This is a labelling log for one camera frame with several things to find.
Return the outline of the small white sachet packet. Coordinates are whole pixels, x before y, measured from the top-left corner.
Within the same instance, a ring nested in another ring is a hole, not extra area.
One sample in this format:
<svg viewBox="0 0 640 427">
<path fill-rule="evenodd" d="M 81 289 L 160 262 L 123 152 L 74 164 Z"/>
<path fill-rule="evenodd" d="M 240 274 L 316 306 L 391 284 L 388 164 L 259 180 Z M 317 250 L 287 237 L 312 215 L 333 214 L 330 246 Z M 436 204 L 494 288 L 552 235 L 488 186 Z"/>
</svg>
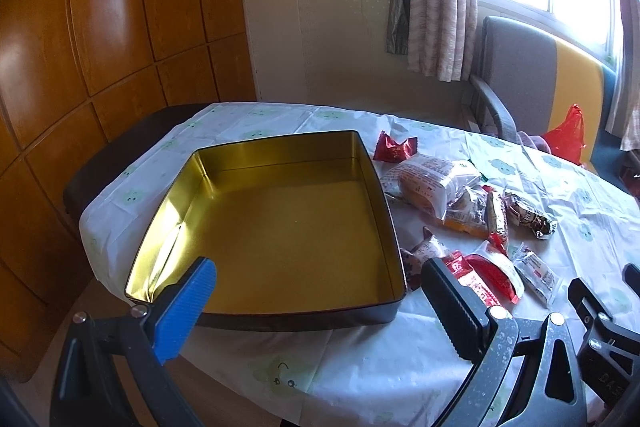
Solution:
<svg viewBox="0 0 640 427">
<path fill-rule="evenodd" d="M 521 275 L 525 286 L 533 291 L 547 309 L 550 309 L 556 295 L 558 295 L 561 277 L 525 244 L 521 244 L 514 251 L 512 262 L 518 274 Z"/>
</svg>

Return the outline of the red-ended cracker stick packet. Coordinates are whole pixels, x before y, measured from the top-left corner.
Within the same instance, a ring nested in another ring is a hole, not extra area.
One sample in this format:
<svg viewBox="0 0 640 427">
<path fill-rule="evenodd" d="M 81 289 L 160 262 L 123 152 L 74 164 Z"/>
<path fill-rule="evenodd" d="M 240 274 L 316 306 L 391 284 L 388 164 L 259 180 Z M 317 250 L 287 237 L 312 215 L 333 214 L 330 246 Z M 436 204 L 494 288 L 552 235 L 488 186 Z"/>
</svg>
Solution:
<svg viewBox="0 0 640 427">
<path fill-rule="evenodd" d="M 483 186 L 486 196 L 486 222 L 488 228 L 488 241 L 500 251 L 508 254 L 508 218 L 506 217 L 506 205 L 502 195 L 489 185 Z"/>
</svg>

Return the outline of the floral white red snack packet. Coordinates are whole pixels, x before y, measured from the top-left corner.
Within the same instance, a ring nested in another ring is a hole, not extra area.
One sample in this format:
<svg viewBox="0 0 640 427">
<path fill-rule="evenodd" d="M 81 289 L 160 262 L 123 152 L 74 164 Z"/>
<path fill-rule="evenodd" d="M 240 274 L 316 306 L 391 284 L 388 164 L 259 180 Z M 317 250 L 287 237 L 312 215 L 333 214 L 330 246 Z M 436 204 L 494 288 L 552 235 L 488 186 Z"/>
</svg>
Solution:
<svg viewBox="0 0 640 427">
<path fill-rule="evenodd" d="M 407 251 L 401 248 L 400 255 L 404 265 L 405 279 L 409 291 L 416 291 L 422 284 L 422 267 L 427 260 L 433 258 L 446 258 L 451 251 L 447 248 L 433 232 L 424 227 L 422 229 L 423 239 L 416 246 Z"/>
</svg>

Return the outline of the brown chocolate cake packet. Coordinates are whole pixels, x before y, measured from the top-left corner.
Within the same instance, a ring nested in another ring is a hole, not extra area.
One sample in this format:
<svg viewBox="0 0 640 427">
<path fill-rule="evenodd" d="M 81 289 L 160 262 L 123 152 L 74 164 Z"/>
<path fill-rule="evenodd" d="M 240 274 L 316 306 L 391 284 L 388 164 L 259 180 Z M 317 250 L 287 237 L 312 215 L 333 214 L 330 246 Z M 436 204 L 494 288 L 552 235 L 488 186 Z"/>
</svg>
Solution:
<svg viewBox="0 0 640 427">
<path fill-rule="evenodd" d="M 556 221 L 523 196 L 506 192 L 504 193 L 504 202 L 509 220 L 514 225 L 531 231 L 536 239 L 546 241 L 555 232 Z"/>
</svg>

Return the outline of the yellow clear snack packet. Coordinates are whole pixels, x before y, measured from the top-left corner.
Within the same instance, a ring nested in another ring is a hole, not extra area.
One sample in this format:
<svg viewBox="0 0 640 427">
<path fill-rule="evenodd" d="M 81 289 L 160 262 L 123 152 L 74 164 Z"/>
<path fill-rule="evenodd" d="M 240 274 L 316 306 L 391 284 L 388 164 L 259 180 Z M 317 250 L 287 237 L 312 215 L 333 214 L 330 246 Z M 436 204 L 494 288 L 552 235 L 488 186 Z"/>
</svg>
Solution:
<svg viewBox="0 0 640 427">
<path fill-rule="evenodd" d="M 451 230 L 487 239 L 487 195 L 483 187 L 465 187 L 447 209 L 444 225 Z"/>
</svg>

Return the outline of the large clear bread packet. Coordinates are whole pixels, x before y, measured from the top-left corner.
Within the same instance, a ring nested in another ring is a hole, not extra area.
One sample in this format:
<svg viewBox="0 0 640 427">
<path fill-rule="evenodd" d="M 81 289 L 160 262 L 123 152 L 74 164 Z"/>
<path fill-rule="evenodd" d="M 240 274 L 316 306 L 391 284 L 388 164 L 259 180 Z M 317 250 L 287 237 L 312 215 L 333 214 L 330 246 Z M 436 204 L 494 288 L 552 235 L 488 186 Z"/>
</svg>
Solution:
<svg viewBox="0 0 640 427">
<path fill-rule="evenodd" d="M 471 161 L 416 154 L 386 171 L 381 184 L 387 195 L 442 221 L 448 208 L 481 177 Z"/>
</svg>

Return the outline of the small dark red candy wrapper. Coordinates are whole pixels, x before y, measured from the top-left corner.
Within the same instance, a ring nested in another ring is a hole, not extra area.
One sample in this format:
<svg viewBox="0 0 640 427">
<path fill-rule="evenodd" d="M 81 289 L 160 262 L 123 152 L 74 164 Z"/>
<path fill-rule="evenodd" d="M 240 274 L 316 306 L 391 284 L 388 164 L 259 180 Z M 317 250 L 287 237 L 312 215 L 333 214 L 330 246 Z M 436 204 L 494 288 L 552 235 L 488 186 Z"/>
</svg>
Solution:
<svg viewBox="0 0 640 427">
<path fill-rule="evenodd" d="M 373 159 L 375 161 L 399 164 L 418 153 L 418 138 L 413 136 L 401 143 L 394 140 L 388 133 L 382 131 L 375 144 Z"/>
</svg>

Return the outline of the red white wafer packet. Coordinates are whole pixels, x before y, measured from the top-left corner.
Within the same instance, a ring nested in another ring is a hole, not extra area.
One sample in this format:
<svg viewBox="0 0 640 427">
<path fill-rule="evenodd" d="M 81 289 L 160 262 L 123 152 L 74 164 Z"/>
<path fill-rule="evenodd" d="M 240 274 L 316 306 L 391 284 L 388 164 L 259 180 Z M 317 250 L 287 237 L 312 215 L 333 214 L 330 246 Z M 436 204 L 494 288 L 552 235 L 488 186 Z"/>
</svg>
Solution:
<svg viewBox="0 0 640 427">
<path fill-rule="evenodd" d="M 501 301 L 517 305 L 524 293 L 524 283 L 513 262 L 489 241 L 484 241 L 465 259 Z"/>
</svg>

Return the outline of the red plastic bag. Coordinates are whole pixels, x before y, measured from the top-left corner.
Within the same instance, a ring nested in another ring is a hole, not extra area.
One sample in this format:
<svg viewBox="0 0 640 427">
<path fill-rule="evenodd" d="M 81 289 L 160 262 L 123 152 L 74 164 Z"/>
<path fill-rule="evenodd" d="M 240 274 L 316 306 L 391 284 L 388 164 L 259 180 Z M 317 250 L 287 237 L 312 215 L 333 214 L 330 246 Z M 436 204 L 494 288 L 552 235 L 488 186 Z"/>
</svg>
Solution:
<svg viewBox="0 0 640 427">
<path fill-rule="evenodd" d="M 582 150 L 586 146 L 582 109 L 577 104 L 570 106 L 561 124 L 546 132 L 542 139 L 552 155 L 580 165 Z"/>
</svg>

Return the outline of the gold metal tin box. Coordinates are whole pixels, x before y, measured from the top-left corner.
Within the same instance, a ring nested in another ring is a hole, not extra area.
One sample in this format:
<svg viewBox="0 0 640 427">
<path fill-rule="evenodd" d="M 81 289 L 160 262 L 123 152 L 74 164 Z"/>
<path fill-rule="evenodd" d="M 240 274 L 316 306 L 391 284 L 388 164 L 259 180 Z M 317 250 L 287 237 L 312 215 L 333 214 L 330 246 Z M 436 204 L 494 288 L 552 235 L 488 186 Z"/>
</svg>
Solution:
<svg viewBox="0 0 640 427">
<path fill-rule="evenodd" d="M 198 257 L 217 271 L 198 320 L 215 329 L 385 324 L 406 295 L 390 210 L 354 130 L 193 152 L 145 231 L 126 295 L 154 303 Z"/>
</svg>

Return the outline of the wooden wall panelling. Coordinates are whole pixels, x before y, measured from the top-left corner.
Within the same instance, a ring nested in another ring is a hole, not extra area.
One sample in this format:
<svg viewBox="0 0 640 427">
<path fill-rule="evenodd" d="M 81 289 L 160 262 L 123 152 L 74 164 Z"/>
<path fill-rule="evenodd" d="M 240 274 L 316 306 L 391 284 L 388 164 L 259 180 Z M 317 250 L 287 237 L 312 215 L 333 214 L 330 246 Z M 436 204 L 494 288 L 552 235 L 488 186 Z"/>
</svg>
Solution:
<svg viewBox="0 0 640 427">
<path fill-rule="evenodd" d="M 243 0 L 1 0 L 1 374 L 27 381 L 89 280 L 63 192 L 159 109 L 252 101 Z"/>
</svg>

